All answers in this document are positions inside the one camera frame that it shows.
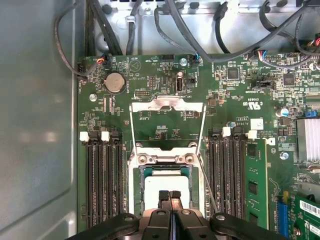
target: motherboard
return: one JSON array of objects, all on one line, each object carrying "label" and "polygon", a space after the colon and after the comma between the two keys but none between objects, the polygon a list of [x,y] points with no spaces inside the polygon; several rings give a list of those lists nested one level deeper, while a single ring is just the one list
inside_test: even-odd
[{"label": "motherboard", "polygon": [[107,57],[78,82],[78,231],[142,216],[159,191],[175,190],[205,218],[216,206],[290,239],[320,239],[318,109],[316,58],[275,68],[249,56]]}]

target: heatsink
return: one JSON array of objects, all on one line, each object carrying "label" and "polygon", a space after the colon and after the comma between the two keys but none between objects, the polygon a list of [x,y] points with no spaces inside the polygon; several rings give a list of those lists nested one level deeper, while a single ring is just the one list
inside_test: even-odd
[{"label": "heatsink", "polygon": [[303,162],[320,162],[320,118],[298,119],[298,158]]}]

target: cable connector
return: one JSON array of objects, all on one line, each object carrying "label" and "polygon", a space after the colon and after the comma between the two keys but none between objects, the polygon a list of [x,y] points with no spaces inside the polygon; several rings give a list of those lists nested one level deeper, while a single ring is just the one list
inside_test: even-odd
[{"label": "cable connector", "polygon": [[220,4],[214,13],[213,20],[218,21],[225,17],[226,12],[228,11],[228,2],[225,1],[224,3]]}]

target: silver heatsink fins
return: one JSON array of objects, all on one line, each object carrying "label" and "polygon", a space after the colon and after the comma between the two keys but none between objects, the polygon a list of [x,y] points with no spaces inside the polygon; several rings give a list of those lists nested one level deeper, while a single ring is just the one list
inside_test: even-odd
[{"label": "silver heatsink fins", "polygon": [[299,119],[296,123],[299,160],[320,162],[320,119]]}]

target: sticker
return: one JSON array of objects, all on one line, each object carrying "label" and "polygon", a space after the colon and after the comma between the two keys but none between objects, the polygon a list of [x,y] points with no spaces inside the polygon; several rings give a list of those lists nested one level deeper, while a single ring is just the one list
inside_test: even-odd
[{"label": "sticker", "polygon": [[320,208],[300,200],[300,208],[318,218],[320,218]]},{"label": "sticker", "polygon": [[264,119],[263,118],[251,118],[250,119],[251,130],[263,130],[264,129]]},{"label": "sticker", "polygon": [[310,224],[310,232],[320,237],[320,229]]}]

